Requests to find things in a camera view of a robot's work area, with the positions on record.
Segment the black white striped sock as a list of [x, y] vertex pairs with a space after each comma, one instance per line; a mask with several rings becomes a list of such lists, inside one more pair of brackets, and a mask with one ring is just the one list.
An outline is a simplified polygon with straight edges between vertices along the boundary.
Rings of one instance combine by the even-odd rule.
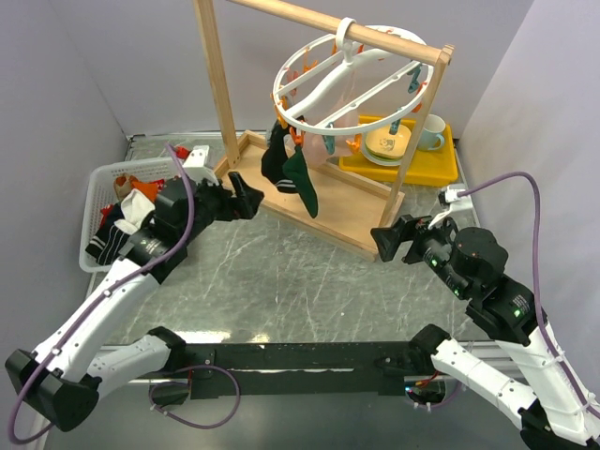
[[262, 155], [261, 174], [277, 191], [285, 194], [295, 194], [296, 185], [283, 171], [283, 165], [288, 161], [284, 138], [289, 134], [279, 121], [272, 126], [266, 137], [267, 148]]

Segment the dark green dotted sock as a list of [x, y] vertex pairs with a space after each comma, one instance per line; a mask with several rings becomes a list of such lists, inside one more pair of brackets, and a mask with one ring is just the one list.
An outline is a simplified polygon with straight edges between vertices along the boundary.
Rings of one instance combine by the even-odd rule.
[[294, 147], [294, 154], [283, 164], [283, 173], [294, 183], [309, 216], [311, 218], [318, 216], [318, 197], [310, 180], [308, 165], [301, 145], [297, 144]]

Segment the orange sock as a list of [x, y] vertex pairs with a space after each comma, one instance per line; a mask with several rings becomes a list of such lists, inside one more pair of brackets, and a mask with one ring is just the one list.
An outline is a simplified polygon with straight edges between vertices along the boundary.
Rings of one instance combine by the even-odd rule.
[[165, 180], [158, 179], [151, 182], [142, 182], [134, 176], [129, 177], [130, 184], [133, 189], [139, 190], [150, 202], [154, 202], [163, 189]]

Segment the white small sock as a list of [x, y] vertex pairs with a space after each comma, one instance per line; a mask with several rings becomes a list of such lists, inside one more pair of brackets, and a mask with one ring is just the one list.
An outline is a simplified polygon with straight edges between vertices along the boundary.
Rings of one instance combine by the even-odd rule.
[[114, 225], [129, 235], [138, 231], [146, 217], [155, 210], [155, 205], [136, 188], [121, 201], [120, 207], [123, 217], [117, 219]]

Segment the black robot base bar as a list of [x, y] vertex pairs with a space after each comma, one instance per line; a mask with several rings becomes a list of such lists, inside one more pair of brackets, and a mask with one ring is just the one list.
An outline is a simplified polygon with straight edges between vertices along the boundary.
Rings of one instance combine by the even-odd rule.
[[153, 371], [143, 380], [191, 381], [193, 399], [243, 396], [375, 393], [402, 396], [405, 382], [434, 373], [430, 356], [409, 341], [189, 344], [177, 373]]

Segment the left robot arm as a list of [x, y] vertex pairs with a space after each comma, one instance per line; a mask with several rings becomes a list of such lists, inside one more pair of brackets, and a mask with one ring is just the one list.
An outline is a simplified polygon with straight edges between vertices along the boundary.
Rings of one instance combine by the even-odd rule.
[[100, 347], [127, 310], [157, 290], [188, 255], [187, 246], [214, 221], [252, 219], [264, 195], [239, 172], [221, 181], [167, 181], [154, 209], [121, 247], [107, 276], [77, 311], [31, 351], [17, 350], [5, 363], [18, 394], [50, 424], [68, 432], [98, 402], [142, 375], [178, 375], [186, 342], [165, 327], [150, 330], [126, 348], [103, 357]]

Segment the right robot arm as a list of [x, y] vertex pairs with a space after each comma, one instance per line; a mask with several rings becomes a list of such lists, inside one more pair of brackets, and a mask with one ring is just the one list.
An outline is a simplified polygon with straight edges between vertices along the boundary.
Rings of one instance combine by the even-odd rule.
[[599, 420], [581, 402], [560, 359], [544, 341], [553, 332], [537, 317], [534, 295], [504, 273], [507, 251], [493, 233], [477, 227], [460, 229], [450, 217], [406, 215], [388, 228], [370, 232], [382, 261], [394, 259], [403, 243], [402, 261], [425, 263], [460, 300], [466, 313], [517, 365], [525, 381], [504, 375], [463, 348], [436, 325], [412, 339], [412, 367], [424, 374], [435, 369], [452, 376], [506, 416], [531, 449], [596, 449]]

